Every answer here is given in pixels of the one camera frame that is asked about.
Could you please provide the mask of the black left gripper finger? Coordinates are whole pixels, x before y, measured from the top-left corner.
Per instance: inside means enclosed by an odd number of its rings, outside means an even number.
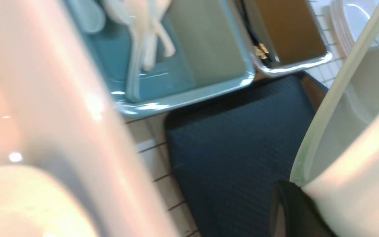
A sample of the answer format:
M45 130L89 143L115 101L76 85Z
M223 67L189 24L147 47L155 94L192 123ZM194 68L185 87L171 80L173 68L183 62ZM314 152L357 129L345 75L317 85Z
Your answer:
M289 181L276 181L270 208L271 237L335 237L311 198Z

